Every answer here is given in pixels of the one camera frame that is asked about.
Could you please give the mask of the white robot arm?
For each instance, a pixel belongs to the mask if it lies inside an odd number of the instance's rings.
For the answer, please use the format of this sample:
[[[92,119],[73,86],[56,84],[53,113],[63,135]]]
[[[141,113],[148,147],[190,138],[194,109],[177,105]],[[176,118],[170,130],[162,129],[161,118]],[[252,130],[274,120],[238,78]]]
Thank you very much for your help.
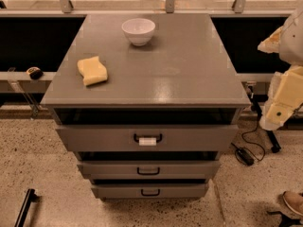
[[[265,53],[277,53],[290,64],[284,73],[275,72],[259,125],[274,131],[303,104],[303,5],[300,5],[267,39],[258,45]]]

